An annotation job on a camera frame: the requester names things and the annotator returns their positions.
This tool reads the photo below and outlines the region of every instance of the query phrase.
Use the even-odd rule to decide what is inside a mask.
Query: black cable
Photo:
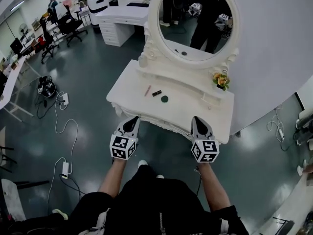
[[[67,187],[69,187],[69,188],[71,188],[71,189],[73,189],[73,190],[75,190],[75,191],[78,191],[78,192],[79,192],[79,196],[81,196],[81,195],[80,195],[81,193],[84,194],[84,195],[86,195],[86,193],[80,191],[80,189],[79,189],[79,187],[78,187],[78,185],[77,185],[76,183],[75,183],[75,185],[77,186],[78,189],[75,189],[74,187],[69,186],[67,183],[65,183],[65,182],[62,180],[62,174],[59,174],[59,176],[60,176],[61,182],[62,182],[63,184],[65,184]]]
[[[68,176],[68,179],[71,179],[72,181],[73,181],[73,183],[77,186],[77,188],[78,188],[78,192],[79,192],[79,200],[82,198],[82,196],[81,196],[81,191],[80,191],[80,189],[79,189],[79,186],[78,186],[78,184],[77,184],[77,182],[76,182],[76,180],[75,179],[73,179],[73,178],[71,178],[71,177],[69,177]]]
[[[197,190],[197,196],[198,196],[198,193],[199,193],[199,190],[200,190],[201,182],[202,182],[202,177],[200,176],[199,185],[198,185],[198,190]]]
[[[294,140],[295,140],[295,134],[296,134],[296,133],[293,134],[291,144],[288,145],[287,149],[284,149],[284,148],[283,148],[283,142],[280,143],[280,148],[281,148],[283,151],[288,151],[289,148],[292,147],[292,146],[295,144],[295,141],[294,141]]]
[[[39,108],[40,108],[40,105],[42,104],[42,103],[44,103],[45,102],[45,99],[43,99],[42,101],[40,101],[39,102],[39,96],[40,96],[41,94],[37,94],[37,97],[35,98],[35,106],[38,106],[38,108],[37,108],[37,113],[36,113],[36,115],[37,115],[37,117],[38,117],[38,119],[42,119],[42,118],[44,118],[45,117],[45,115],[48,113],[48,111],[52,108],[52,106],[54,105],[54,103],[55,103],[55,100],[53,101],[53,103],[49,106],[49,108],[46,110],[46,112],[40,117],[40,116],[38,116],[38,112],[39,112]]]

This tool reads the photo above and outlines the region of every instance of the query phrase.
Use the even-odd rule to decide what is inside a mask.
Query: ornate mirror frame
[[[150,2],[148,26],[151,39],[150,41],[147,41],[146,45],[148,44],[149,46],[145,46],[145,48],[148,47],[150,51],[152,49],[157,48],[164,56],[166,56],[168,59],[170,59],[179,67],[184,67],[188,69],[219,68],[219,70],[228,72],[229,63],[234,61],[235,57],[239,54],[237,46],[240,36],[241,21],[239,10],[235,0],[226,0],[226,1],[230,7],[233,18],[232,33],[225,46],[216,54],[214,54],[214,56],[212,56],[211,58],[202,61],[187,60],[176,55],[173,51],[171,51],[167,47],[164,41],[164,37],[160,30],[158,18],[159,8],[160,5],[162,4],[162,0],[151,0]]]

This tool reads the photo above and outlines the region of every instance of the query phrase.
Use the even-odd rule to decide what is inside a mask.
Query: oval mirror
[[[166,46],[190,61],[212,58],[232,34],[226,0],[162,0],[158,23]]]

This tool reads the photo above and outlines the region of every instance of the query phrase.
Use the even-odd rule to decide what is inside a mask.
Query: white drawer cabinet
[[[113,6],[97,14],[99,27],[107,45],[122,46],[134,33],[134,25],[143,26],[148,19],[148,8]]]
[[[100,18],[99,26],[102,37],[107,45],[121,47],[123,43],[125,43],[125,41],[134,33],[134,25],[113,22],[115,22],[115,19]]]

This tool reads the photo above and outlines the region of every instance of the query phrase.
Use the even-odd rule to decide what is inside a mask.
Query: gray floor
[[[40,55],[30,59],[38,72],[51,75],[59,91],[69,95],[67,109],[58,110],[58,131],[69,118],[79,124],[73,177],[83,192],[97,191],[112,163],[109,142],[120,119],[106,101],[106,95],[128,62],[138,59],[143,46],[142,33],[133,35],[122,47],[114,47],[105,45],[101,34],[95,35],[89,29],[82,43],[74,40],[70,48],[61,44],[54,58],[44,65],[40,63]],[[25,88],[18,100],[18,104],[34,114],[35,88],[35,83]],[[287,146],[301,108],[294,95],[283,106],[278,114],[284,123]],[[18,115],[24,123],[0,111],[0,127],[6,126],[6,145],[15,148],[8,155],[18,161],[18,165],[11,167],[14,173],[0,170],[1,177],[12,181],[51,180],[54,163],[59,157],[70,160],[75,124],[70,123],[64,133],[56,134],[53,108],[41,120],[24,113]],[[274,111],[268,113],[242,130],[240,138],[231,137],[228,144],[221,145],[220,155],[212,165],[250,232],[270,218],[287,198],[299,180],[296,166],[308,157],[306,146],[301,149],[292,146],[287,152],[280,149],[275,132],[266,129],[273,115]],[[140,146],[128,161],[123,184],[135,174],[138,161],[145,159],[157,173],[183,180],[191,190],[197,191],[199,174],[194,172],[197,164],[187,139],[146,122],[142,122],[139,135]],[[57,166],[49,209],[59,208],[71,213],[78,193],[60,182],[61,166],[62,163]],[[49,188],[50,185],[44,185],[20,190],[26,217],[46,215]],[[199,199],[209,210],[202,189]]]

